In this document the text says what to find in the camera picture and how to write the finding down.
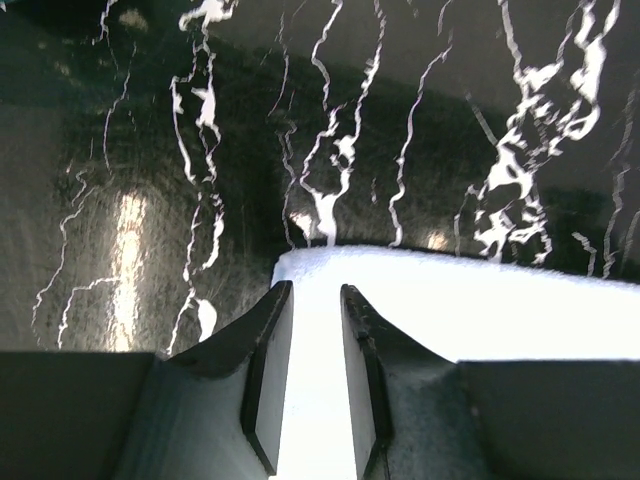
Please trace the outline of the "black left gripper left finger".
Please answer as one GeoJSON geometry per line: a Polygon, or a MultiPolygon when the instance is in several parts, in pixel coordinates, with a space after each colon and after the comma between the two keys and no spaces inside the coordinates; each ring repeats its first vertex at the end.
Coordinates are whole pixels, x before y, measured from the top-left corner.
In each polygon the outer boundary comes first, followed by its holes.
{"type": "Polygon", "coordinates": [[[5,479],[266,479],[276,473],[293,285],[162,360],[5,352],[5,479]]]}

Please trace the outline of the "light blue towel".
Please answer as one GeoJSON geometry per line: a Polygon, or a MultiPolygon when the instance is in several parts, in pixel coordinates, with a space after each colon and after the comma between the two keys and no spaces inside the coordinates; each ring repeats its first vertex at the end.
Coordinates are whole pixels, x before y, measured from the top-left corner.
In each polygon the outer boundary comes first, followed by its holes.
{"type": "Polygon", "coordinates": [[[354,246],[286,253],[273,277],[294,285],[282,479],[360,479],[343,345],[343,285],[356,287],[383,318],[453,363],[639,365],[639,289],[633,284],[354,246]]]}

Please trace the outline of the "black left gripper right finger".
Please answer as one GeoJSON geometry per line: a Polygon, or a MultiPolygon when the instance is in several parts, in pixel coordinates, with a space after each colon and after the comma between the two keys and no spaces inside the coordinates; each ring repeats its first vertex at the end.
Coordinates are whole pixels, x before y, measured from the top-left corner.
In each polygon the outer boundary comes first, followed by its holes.
{"type": "Polygon", "coordinates": [[[450,362],[340,291],[360,479],[635,479],[639,365],[450,362]]]}

